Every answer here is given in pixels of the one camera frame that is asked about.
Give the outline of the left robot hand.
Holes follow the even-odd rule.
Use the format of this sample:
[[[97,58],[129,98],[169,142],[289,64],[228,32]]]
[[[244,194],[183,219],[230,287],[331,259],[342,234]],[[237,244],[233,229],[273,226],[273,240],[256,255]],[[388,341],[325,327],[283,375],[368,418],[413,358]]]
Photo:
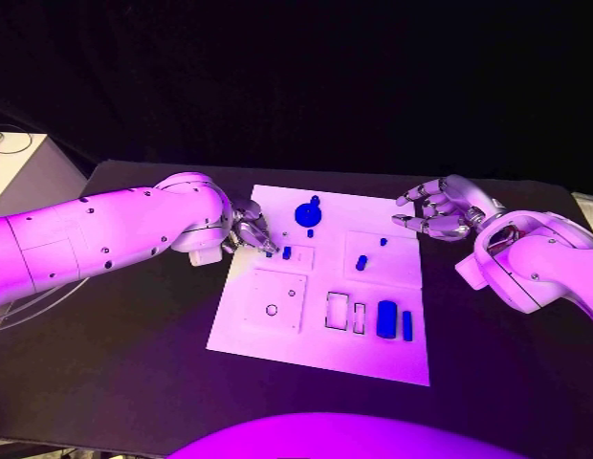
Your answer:
[[[227,253],[234,253],[241,247],[254,248],[269,254],[280,251],[270,238],[261,206],[250,199],[233,200],[231,228],[222,242]]]

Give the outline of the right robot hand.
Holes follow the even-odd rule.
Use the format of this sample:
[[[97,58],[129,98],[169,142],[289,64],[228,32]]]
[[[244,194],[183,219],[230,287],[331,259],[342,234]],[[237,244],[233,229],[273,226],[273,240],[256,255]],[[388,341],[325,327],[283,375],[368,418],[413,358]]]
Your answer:
[[[481,233],[508,210],[476,184],[459,175],[432,180],[410,188],[396,205],[416,204],[421,217],[394,214],[391,221],[430,238],[455,242],[471,232]]]

